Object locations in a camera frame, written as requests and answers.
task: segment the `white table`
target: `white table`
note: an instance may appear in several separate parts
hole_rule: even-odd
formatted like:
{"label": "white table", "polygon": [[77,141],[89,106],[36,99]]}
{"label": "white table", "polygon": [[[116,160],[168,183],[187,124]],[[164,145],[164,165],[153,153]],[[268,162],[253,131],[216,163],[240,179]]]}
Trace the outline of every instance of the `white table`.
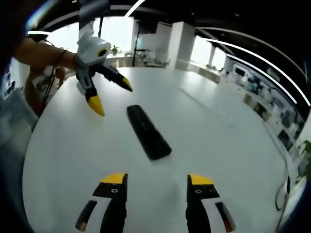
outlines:
{"label": "white table", "polygon": [[[105,117],[88,107],[72,77],[39,119],[23,173],[26,214],[35,232],[76,232],[77,217],[101,178],[122,171],[129,174],[125,233],[187,233],[190,173],[214,180],[237,232],[272,232],[285,165],[261,118],[194,72],[119,71],[133,93],[94,77]],[[143,107],[170,144],[169,157],[149,161],[126,115],[133,104]]]}

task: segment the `person's arm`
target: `person's arm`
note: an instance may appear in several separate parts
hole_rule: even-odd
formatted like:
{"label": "person's arm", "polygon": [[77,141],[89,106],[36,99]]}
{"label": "person's arm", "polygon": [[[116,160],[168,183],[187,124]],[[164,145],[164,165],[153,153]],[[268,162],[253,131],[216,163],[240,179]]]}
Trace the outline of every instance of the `person's arm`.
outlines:
{"label": "person's arm", "polygon": [[69,51],[62,54],[63,52],[63,49],[47,44],[36,43],[31,38],[24,38],[15,52],[14,58],[38,70],[43,70],[47,66],[55,65],[76,70],[75,54]]}

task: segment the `curved light strip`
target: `curved light strip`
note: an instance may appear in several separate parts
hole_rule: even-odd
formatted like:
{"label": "curved light strip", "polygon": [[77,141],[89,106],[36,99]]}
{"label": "curved light strip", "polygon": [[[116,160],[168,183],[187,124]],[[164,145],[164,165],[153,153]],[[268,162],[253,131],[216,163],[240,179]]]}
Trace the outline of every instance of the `curved light strip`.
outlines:
{"label": "curved light strip", "polygon": [[145,0],[138,0],[132,7],[126,12],[124,17],[129,17]]}
{"label": "curved light strip", "polygon": [[277,85],[279,88],[281,88],[282,91],[284,91],[284,92],[286,93],[286,95],[288,95],[289,98],[291,98],[291,100],[292,100],[295,104],[297,104],[297,101],[294,99],[294,97],[292,97],[292,95],[291,95],[283,86],[281,86],[281,84],[280,84],[279,82],[277,82],[274,78],[272,78],[269,74],[265,73],[264,71],[262,71],[261,69],[257,68],[256,66],[254,66],[254,65],[252,65],[252,64],[250,64],[250,63],[248,63],[248,62],[246,62],[246,61],[244,61],[244,60],[242,60],[242,59],[240,59],[240,58],[238,58],[238,57],[236,57],[236,56],[232,56],[232,55],[230,55],[230,54],[226,54],[226,55],[227,55],[227,57],[231,57],[231,58],[233,58],[233,59],[235,59],[235,60],[237,60],[237,61],[239,61],[239,62],[241,62],[241,63],[244,63],[245,65],[247,65],[247,66],[253,68],[254,70],[256,70],[256,71],[258,71],[259,73],[261,73],[261,74],[263,74],[264,76],[266,76],[266,77],[267,77],[268,79],[270,79],[275,85]]}
{"label": "curved light strip", "polygon": [[242,36],[245,36],[245,37],[248,37],[248,38],[251,38],[253,40],[256,40],[260,43],[263,43],[265,44],[266,46],[269,46],[270,48],[274,49],[275,51],[279,52],[280,54],[282,54],[284,57],[286,57],[294,66],[296,66],[296,68],[303,74],[303,76],[305,76],[306,78],[306,82],[308,80],[308,77],[307,75],[305,74],[305,72],[299,67],[299,65],[297,65],[291,58],[289,58],[289,56],[287,56],[286,54],[284,54],[282,51],[280,51],[278,48],[270,45],[269,43],[263,41],[263,40],[260,40],[259,38],[257,37],[254,37],[252,35],[248,35],[248,34],[245,34],[245,33],[241,33],[241,32],[238,32],[238,31],[235,31],[235,30],[230,30],[230,29],[224,29],[224,28],[213,28],[213,27],[198,27],[198,29],[208,29],[208,30],[216,30],[216,31],[222,31],[222,32],[228,32],[228,33],[234,33],[234,34],[237,34],[237,35],[242,35]]}
{"label": "curved light strip", "polygon": [[210,42],[215,42],[215,43],[219,43],[219,44],[223,44],[223,45],[227,45],[227,46],[231,46],[231,47],[234,47],[238,50],[242,50],[244,52],[247,52],[259,59],[261,59],[262,61],[264,61],[265,63],[269,64],[270,66],[272,66],[274,69],[276,69],[278,72],[280,72],[282,75],[285,76],[285,78],[287,78],[288,81],[291,82],[291,84],[298,90],[298,92],[302,95],[302,97],[304,98],[304,100],[307,102],[307,105],[310,107],[311,104],[309,102],[309,100],[307,99],[307,97],[305,96],[305,94],[303,94],[302,90],[295,84],[295,82],[287,75],[285,74],[280,68],[278,68],[276,65],[272,64],[271,62],[269,62],[267,59],[259,56],[258,54],[250,51],[250,50],[246,50],[240,46],[236,46],[236,45],[233,45],[233,44],[230,44],[230,43],[227,43],[227,42],[224,42],[224,41],[220,41],[220,40],[213,40],[213,39],[206,39],[207,41],[210,41]]}
{"label": "curved light strip", "polygon": [[28,35],[50,35],[51,32],[44,32],[44,31],[28,31]]}

